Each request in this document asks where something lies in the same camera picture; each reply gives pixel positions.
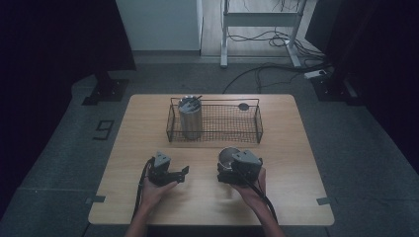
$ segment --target metal canister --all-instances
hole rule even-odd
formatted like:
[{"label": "metal canister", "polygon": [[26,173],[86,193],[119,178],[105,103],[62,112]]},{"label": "metal canister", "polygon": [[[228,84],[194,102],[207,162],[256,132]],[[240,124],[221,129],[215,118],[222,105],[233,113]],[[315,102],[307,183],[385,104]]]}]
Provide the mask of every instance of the metal canister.
[{"label": "metal canister", "polygon": [[233,154],[239,153],[240,150],[235,147],[225,147],[219,152],[218,164],[222,167],[223,171],[231,171],[231,163],[233,163]]},{"label": "metal canister", "polygon": [[200,138],[203,132],[201,100],[196,96],[185,96],[179,101],[178,109],[183,135],[191,140]]}]

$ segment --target forearm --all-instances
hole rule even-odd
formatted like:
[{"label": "forearm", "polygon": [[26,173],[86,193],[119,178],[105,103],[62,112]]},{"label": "forearm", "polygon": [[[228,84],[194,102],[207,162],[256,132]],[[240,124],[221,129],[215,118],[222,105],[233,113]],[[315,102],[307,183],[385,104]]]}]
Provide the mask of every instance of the forearm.
[{"label": "forearm", "polygon": [[285,237],[283,230],[280,228],[278,223],[272,216],[271,210],[266,206],[264,202],[258,202],[251,206],[259,221],[262,224],[262,228],[265,232],[266,237]]},{"label": "forearm", "polygon": [[147,219],[150,213],[151,213],[151,209],[144,206],[140,206],[128,230],[126,231],[126,237],[145,236],[145,231],[147,229]]}]

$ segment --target wire basket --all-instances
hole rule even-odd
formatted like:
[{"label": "wire basket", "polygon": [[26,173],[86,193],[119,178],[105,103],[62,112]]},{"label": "wire basket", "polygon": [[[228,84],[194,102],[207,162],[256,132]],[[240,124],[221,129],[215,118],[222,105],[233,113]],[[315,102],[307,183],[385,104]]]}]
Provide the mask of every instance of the wire basket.
[{"label": "wire basket", "polygon": [[188,139],[182,130],[179,100],[171,98],[166,127],[169,142],[261,142],[263,126],[259,99],[201,100],[203,130],[193,131],[200,134],[196,139]]}]

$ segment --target wire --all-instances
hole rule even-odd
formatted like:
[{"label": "wire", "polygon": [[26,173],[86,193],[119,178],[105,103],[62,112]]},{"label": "wire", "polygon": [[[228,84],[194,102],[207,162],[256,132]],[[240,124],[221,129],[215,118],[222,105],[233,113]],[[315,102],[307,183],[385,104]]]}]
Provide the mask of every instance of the wire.
[{"label": "wire", "polygon": [[331,64],[327,61],[319,63],[317,65],[314,66],[310,66],[310,67],[305,67],[305,68],[295,68],[295,67],[291,67],[291,66],[285,66],[283,64],[277,64],[277,63],[265,63],[262,64],[259,67],[255,67],[255,68],[251,68],[248,69],[242,73],[240,73],[238,76],[236,76],[233,80],[231,80],[228,85],[224,88],[224,90],[222,91],[222,94],[225,94],[225,92],[227,91],[227,89],[234,83],[236,82],[240,77],[242,77],[243,75],[252,72],[252,71],[257,71],[257,70],[261,70],[261,69],[266,69],[266,68],[278,68],[278,69],[282,69],[282,70],[288,70],[291,72],[297,72],[297,73],[305,73],[305,72],[310,72],[310,71],[315,71],[315,70],[320,70],[323,68],[327,68],[331,66]]},{"label": "wire", "polygon": [[243,5],[244,5],[244,8],[246,8],[246,10],[248,11],[248,12],[250,12],[250,10],[247,8],[247,6],[246,6],[246,0],[243,0]]},{"label": "wire", "polygon": [[136,192],[135,208],[133,209],[132,219],[135,217],[135,214],[138,211],[139,202],[141,200],[142,186],[144,185],[145,173],[148,169],[148,165],[151,164],[152,161],[154,161],[154,157],[149,159],[147,163],[145,163],[144,168],[142,169],[141,178],[139,179],[139,182],[138,182],[138,190]]},{"label": "wire", "polygon": [[290,84],[296,76],[301,74],[301,72],[298,72],[297,74],[292,76],[288,81],[280,81],[280,82],[274,82],[274,83],[271,83],[271,84],[268,84],[268,85],[262,85],[262,80],[260,78],[259,73],[260,73],[260,71],[258,71],[258,75],[257,75],[257,78],[256,78],[256,84],[257,84],[256,90],[257,90],[258,94],[262,94],[262,88],[265,88],[265,87],[270,87],[270,86],[274,86],[274,85],[281,85],[281,84]]},{"label": "wire", "polygon": [[278,3],[272,8],[271,12],[274,12],[275,8],[280,4],[281,0],[278,0]]},{"label": "wire", "polygon": [[[229,6],[230,6],[230,0],[224,0],[227,1],[227,12],[229,11]],[[291,7],[292,1],[290,1],[289,4],[289,11],[293,8],[296,8],[296,10],[298,10],[298,6],[299,6],[299,1],[300,0],[296,0],[296,4]],[[275,5],[275,7],[272,9],[272,11],[274,11],[274,9],[280,4],[281,2],[281,12],[284,11],[285,8],[285,4],[286,4],[286,0],[279,0],[278,3]],[[220,1],[219,2],[219,10],[220,10],[220,14],[221,16],[223,16],[223,11],[222,11],[222,3],[225,4],[225,2]],[[246,2],[245,0],[243,0],[243,5],[244,7],[249,11],[249,9],[246,6]],[[222,22],[222,17],[220,18],[220,24],[221,24],[221,30],[223,30],[223,22]],[[253,40],[253,41],[268,41],[270,46],[276,46],[276,47],[283,47],[283,46],[287,46],[285,40],[290,40],[290,35],[289,34],[285,34],[285,33],[281,33],[279,31],[277,31],[277,27],[274,28],[273,31],[267,31],[264,32],[262,34],[260,34],[259,36],[256,37],[251,37],[251,38],[247,38],[247,37],[243,37],[243,36],[237,36],[237,35],[232,35],[229,31],[229,28],[227,27],[227,36],[233,40],[233,41],[247,41],[247,40]],[[267,39],[259,39],[262,36],[265,36],[266,34],[272,33],[274,34],[271,38],[267,38]],[[308,57],[314,57],[317,59],[323,59],[324,58],[324,54],[321,51],[317,51],[317,50],[312,50],[309,48],[306,48],[303,43],[306,44],[310,44],[308,42],[305,41],[301,41],[298,39],[294,39],[294,45],[297,49],[297,51],[303,55],[303,56],[308,56]]]},{"label": "wire", "polygon": [[272,216],[274,217],[275,221],[278,223],[278,218],[277,218],[277,214],[275,213],[274,206],[272,205],[268,197],[266,197],[265,193],[263,193],[262,189],[259,190],[258,188],[255,187],[255,185],[250,183],[246,179],[246,177],[244,177],[244,175],[241,173],[240,170],[237,169],[236,171],[240,175],[240,177],[244,180],[244,182],[267,204],[268,208],[271,210]]},{"label": "wire", "polygon": [[87,221],[87,225],[86,225],[86,227],[84,228],[83,234],[81,235],[82,237],[86,236],[87,229],[89,229],[89,227],[90,227],[90,222],[89,222],[89,221]]}]

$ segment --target dark curtain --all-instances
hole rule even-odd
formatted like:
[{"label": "dark curtain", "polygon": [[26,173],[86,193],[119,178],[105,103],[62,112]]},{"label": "dark curtain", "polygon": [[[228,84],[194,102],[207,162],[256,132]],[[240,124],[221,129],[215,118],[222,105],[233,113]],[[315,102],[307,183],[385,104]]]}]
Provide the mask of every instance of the dark curtain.
[{"label": "dark curtain", "polygon": [[419,173],[419,2],[381,0],[356,48],[355,85]]},{"label": "dark curtain", "polygon": [[95,70],[135,70],[115,0],[0,3],[0,179],[3,215],[71,100]]}]

